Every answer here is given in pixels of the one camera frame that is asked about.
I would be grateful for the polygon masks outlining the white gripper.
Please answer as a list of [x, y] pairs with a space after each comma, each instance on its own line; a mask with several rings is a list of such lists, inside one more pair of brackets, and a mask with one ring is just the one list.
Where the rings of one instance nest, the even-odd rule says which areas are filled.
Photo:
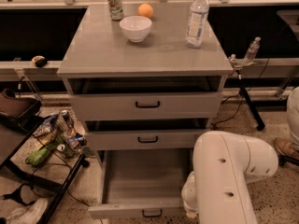
[[181, 198], [183, 200], [186, 216], [189, 218], [197, 218], [198, 203], [194, 171], [191, 171], [187, 177], [187, 180], [181, 190]]

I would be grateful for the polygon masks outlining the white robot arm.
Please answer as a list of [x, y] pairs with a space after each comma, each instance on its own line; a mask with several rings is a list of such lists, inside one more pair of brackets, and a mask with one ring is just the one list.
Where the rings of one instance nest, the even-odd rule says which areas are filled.
[[258, 224], [248, 183], [272, 176], [276, 151], [264, 140], [210, 131], [194, 145], [193, 170], [181, 197], [186, 216], [199, 224]]

